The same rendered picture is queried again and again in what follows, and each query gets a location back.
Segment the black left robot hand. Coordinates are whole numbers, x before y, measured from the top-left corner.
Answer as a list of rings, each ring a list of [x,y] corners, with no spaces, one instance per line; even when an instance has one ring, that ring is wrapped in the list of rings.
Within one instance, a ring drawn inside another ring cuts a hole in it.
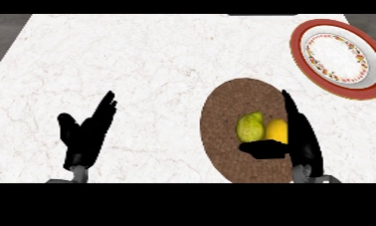
[[[117,113],[117,104],[115,93],[108,91],[93,115],[83,123],[77,123],[68,113],[58,115],[61,140],[68,147],[64,162],[67,170],[74,166],[90,168],[95,165]]]

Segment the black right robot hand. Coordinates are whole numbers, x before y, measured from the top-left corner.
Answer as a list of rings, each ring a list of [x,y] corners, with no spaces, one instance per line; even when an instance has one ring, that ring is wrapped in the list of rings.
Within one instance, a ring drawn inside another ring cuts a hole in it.
[[[316,133],[288,91],[282,91],[282,95],[288,115],[288,143],[267,139],[245,142],[238,148],[255,159],[277,159],[289,154],[292,167],[310,165],[311,176],[319,177],[323,175],[323,156]]]

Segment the green pear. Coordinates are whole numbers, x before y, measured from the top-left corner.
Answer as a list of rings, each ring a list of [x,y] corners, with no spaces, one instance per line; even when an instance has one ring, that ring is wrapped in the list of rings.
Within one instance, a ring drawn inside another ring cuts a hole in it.
[[[235,132],[242,142],[254,142],[264,139],[264,119],[261,112],[248,113],[239,118]]]

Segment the round brown woven placemat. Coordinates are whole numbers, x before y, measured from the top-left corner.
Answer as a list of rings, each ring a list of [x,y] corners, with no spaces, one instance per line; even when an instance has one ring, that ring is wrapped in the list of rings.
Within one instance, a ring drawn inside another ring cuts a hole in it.
[[[201,112],[199,133],[210,161],[233,183],[289,183],[291,158],[255,159],[238,149],[235,127],[248,113],[261,112],[264,122],[286,119],[280,90],[255,79],[233,79],[211,92]]]

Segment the red rimmed white plate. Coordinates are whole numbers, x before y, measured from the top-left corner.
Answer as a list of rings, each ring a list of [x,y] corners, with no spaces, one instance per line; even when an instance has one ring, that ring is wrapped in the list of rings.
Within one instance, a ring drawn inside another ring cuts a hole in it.
[[[289,41],[295,64],[310,81],[350,100],[376,99],[376,41],[354,26],[305,21]]]

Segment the yellow lemon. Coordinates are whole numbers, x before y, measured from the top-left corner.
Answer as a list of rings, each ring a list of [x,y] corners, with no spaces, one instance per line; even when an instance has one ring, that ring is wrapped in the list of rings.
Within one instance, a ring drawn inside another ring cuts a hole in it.
[[[282,118],[276,118],[269,122],[264,138],[288,143],[288,124]]]

